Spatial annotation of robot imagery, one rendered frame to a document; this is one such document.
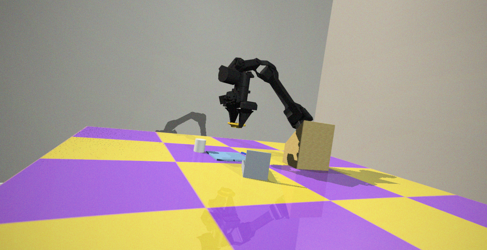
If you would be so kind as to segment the grey dish rack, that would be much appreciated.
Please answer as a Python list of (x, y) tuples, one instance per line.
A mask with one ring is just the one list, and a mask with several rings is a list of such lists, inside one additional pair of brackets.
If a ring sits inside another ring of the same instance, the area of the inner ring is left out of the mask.
[(267, 181), (271, 153), (247, 150), (242, 160), (242, 177)]

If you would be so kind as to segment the light blue square mat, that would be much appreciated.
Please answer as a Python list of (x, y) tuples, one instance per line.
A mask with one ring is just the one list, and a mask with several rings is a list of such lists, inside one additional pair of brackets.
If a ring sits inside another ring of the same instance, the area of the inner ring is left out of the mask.
[(206, 153), (217, 161), (242, 161), (246, 158), (246, 156), (234, 152), (206, 151)]

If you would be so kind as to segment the white cylinder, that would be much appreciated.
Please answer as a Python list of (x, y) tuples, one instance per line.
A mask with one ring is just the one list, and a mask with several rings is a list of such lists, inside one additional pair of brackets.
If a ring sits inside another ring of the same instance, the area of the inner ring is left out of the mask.
[(204, 153), (205, 152), (205, 139), (195, 139), (194, 152)]

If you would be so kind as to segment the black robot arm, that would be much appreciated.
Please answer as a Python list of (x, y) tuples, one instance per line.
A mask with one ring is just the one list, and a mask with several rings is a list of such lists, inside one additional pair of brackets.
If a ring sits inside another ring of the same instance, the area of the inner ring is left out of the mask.
[[(260, 73), (256, 70), (259, 65), (266, 65)], [(257, 77), (271, 85), (282, 104), (285, 106), (283, 112), (293, 128), (297, 130), (304, 120), (313, 120), (313, 117), (305, 108), (291, 99), (291, 96), (279, 80), (279, 74), (276, 67), (269, 61), (261, 61), (257, 58), (244, 61), (243, 59), (236, 57), (228, 67), (221, 65), (219, 68), (218, 80), (234, 86), (248, 88), (250, 78), (254, 78), (254, 75), (249, 71), (255, 71)], [(233, 103), (235, 100), (235, 102), (239, 103), (239, 92), (237, 90), (235, 93), (233, 91), (227, 92), (226, 95), (219, 96), (219, 100), (220, 104)]]

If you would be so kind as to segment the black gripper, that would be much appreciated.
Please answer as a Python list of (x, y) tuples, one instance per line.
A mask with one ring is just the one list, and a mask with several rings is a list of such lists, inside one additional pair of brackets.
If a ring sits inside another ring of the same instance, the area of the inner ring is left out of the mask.
[[(252, 110), (257, 111), (257, 103), (247, 101), (250, 91), (247, 87), (235, 86), (232, 91), (239, 92), (239, 103), (233, 101), (233, 103), (225, 103), (223, 106), (229, 112), (230, 122), (235, 123), (239, 114), (239, 127), (243, 127), (247, 119), (250, 117)], [(240, 109), (241, 108), (241, 109)]]

